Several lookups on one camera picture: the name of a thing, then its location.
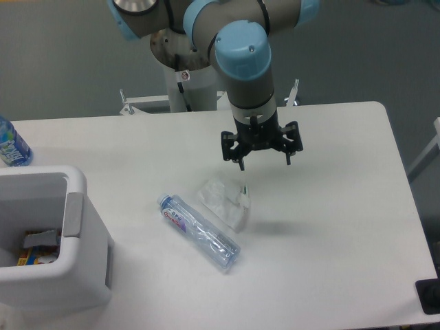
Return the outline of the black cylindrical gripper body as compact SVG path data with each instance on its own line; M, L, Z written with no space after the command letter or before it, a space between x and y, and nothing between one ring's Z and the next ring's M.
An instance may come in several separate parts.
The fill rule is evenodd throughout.
M283 134L276 109L264 114L233 109L232 114L237 130L232 137L232 144L236 144L233 151L283 150Z

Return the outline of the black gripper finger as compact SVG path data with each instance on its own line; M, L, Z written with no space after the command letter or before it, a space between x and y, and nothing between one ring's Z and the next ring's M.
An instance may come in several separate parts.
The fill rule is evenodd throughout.
M273 149L285 154L287 165L291 164L292 156L303 151L303 142L297 121L292 121L285 127L280 126L277 129L273 139Z
M252 150L252 145L244 141L241 136L233 132L221 132L221 150L224 161L232 161L239 165L241 171L245 170L243 158Z

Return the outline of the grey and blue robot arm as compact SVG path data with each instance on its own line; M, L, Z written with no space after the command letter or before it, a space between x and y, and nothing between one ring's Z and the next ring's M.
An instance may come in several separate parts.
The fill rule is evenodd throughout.
M126 39L169 28L218 73L236 132L221 134L223 159L244 166L252 151L274 149L286 162L303 150L298 123L278 123L269 37L313 19L319 1L109 1Z

